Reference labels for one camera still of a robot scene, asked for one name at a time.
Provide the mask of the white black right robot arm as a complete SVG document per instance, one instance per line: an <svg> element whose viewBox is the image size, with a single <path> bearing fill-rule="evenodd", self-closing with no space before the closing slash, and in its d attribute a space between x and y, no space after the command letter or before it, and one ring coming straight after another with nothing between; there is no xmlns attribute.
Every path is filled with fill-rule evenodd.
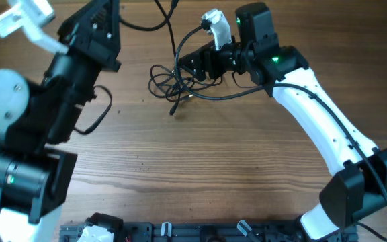
<svg viewBox="0 0 387 242"><path fill-rule="evenodd" d="M244 5L235 15L238 36L232 35L220 10L206 12L200 28L213 41L191 54L177 54L174 71L187 71L199 81L227 71L248 73L255 90L266 91L285 107L316 145L331 180L319 203L299 219L302 240L328 239L387 209L387 148L379 148L352 125L296 48L280 45L265 3Z"/></svg>

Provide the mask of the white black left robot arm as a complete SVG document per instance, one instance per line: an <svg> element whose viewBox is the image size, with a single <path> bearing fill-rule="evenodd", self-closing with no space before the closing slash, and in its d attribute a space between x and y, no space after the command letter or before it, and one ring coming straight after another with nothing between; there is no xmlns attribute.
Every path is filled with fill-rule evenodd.
<svg viewBox="0 0 387 242"><path fill-rule="evenodd" d="M0 15L1 38L21 30L54 56L41 83L0 69L0 241L51 240L77 160L56 145L76 131L99 74L120 68L117 0L89 2L58 38L43 30L53 19L47 1L10 1Z"/></svg>

